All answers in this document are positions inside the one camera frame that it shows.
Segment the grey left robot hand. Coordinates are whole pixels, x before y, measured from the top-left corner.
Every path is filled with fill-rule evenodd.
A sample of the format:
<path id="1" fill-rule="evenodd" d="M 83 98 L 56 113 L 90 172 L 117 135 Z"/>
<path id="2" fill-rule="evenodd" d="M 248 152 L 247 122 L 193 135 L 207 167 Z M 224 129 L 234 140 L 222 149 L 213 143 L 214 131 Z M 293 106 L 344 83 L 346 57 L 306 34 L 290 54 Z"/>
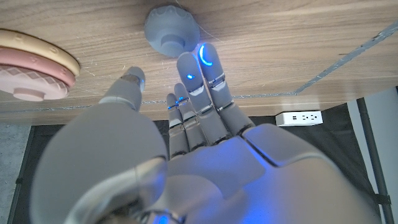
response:
<path id="1" fill-rule="evenodd" d="M 323 152 L 231 97 L 215 47 L 178 57 L 169 141 L 140 113 L 130 68 L 45 148 L 32 223 L 380 223 L 376 202 Z"/>

